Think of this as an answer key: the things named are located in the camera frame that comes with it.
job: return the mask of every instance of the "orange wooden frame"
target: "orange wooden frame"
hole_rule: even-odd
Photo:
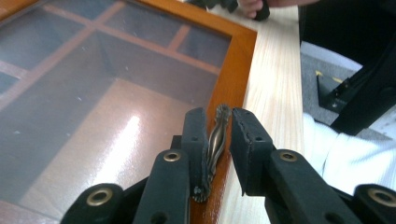
[[[207,126],[208,130],[211,130],[215,125],[214,116],[217,105],[223,103],[226,103],[229,107],[241,107],[243,105],[257,33],[206,13],[198,7],[182,4],[175,0],[138,0],[137,2],[158,8],[231,38],[230,47],[207,109]],[[231,161],[231,155],[228,151],[229,145],[230,137],[228,137],[226,150],[219,158],[209,200],[206,203],[191,204],[191,223],[217,223],[218,221],[226,175]]]

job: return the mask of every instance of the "black object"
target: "black object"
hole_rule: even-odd
[[[319,105],[331,125],[356,135],[396,104],[396,1],[321,0],[299,7],[301,39],[363,65],[343,83],[318,77]]]
[[[378,185],[354,196],[332,189],[299,153],[275,150],[251,112],[233,110],[230,148],[242,191],[265,196],[271,223],[392,223],[396,192]]]
[[[238,8],[238,2],[236,0],[187,0],[185,2],[203,9],[213,8],[215,5],[220,4],[222,8],[227,8],[227,10],[231,13]],[[268,7],[267,1],[262,0],[262,9],[257,12],[254,20],[263,21],[269,16],[270,9]]]
[[[205,170],[193,158],[203,155],[199,152],[205,145],[204,121],[202,108],[187,113],[183,135],[176,135],[172,149],[157,156],[148,178],[127,190],[114,184],[85,190],[61,223],[189,223],[190,197],[197,196],[197,188],[205,182],[197,178],[194,171]],[[233,110],[230,151],[243,192],[266,197],[265,209],[272,223],[396,220],[395,191],[362,185],[352,197],[332,189],[303,156],[291,150],[276,150],[269,134],[247,110]]]
[[[383,55],[338,86],[318,77],[319,105],[339,113],[331,127],[351,135],[368,128],[396,105],[396,33]]]

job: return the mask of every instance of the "light wooden surface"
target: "light wooden surface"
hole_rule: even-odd
[[[271,8],[261,22],[244,19],[240,11],[231,15],[215,7],[212,12],[258,32],[244,108],[256,115],[276,148],[304,153],[297,7]],[[231,164],[218,223],[269,223],[264,198],[241,195]]]

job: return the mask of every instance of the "wooden table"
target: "wooden table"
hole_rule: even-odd
[[[213,13],[258,32],[244,108],[253,112],[276,148],[304,154],[303,102],[297,7],[271,8],[267,21],[251,21],[240,11]],[[218,223],[269,223],[264,198],[241,197],[233,165],[226,182]]]
[[[55,10],[56,8],[46,8],[47,10]],[[219,7],[214,8],[211,12],[220,15],[231,21],[241,23],[253,30],[258,31],[258,39],[251,65],[249,80],[247,84],[247,92],[245,96],[244,108],[256,114],[258,119],[262,122],[264,128],[272,136],[275,146],[277,148],[289,148],[299,152],[303,152],[303,121],[302,121],[302,92],[301,92],[301,74],[300,74],[300,51],[299,51],[299,35],[298,35],[298,20],[297,8],[282,8],[271,9],[271,16],[267,21],[256,22],[244,19],[240,12],[236,11],[233,15],[222,10]],[[87,22],[84,19],[78,18],[77,22]],[[131,88],[124,82],[117,82],[115,86],[109,89],[113,92],[111,95],[117,95],[118,90]],[[120,101],[127,102],[127,99],[102,99],[97,107],[102,105],[108,106],[109,103]],[[109,116],[106,110],[102,111],[105,114],[90,114],[78,132],[85,132],[89,129],[95,128],[90,126],[96,119]],[[112,127],[114,122],[109,121],[103,124]],[[85,139],[73,138],[73,141],[65,147],[73,148],[73,145],[84,143]],[[73,151],[68,154],[61,153],[57,157],[69,157],[70,160],[75,160]],[[223,157],[230,157],[226,150]],[[62,170],[63,165],[52,162],[52,168]],[[43,174],[41,179],[55,178],[50,173]],[[248,197],[241,197],[241,190],[237,181],[234,168],[231,165],[227,177],[227,181],[221,187],[224,190],[222,197],[222,206],[218,212],[211,214],[210,210],[205,210],[205,223],[263,223],[265,220],[263,199],[251,199]],[[37,202],[37,196],[42,194],[40,190],[45,190],[45,186],[38,186],[31,188],[27,196],[21,199],[22,207],[12,204],[5,204],[0,202],[2,209],[0,213],[0,222],[7,220],[17,220],[18,218],[25,218],[25,220],[40,220],[43,223],[56,222],[50,217],[43,217],[41,214],[53,214],[52,216],[61,216],[56,205],[51,201]],[[41,204],[41,206],[49,206],[48,211],[40,213],[31,209],[32,203]]]

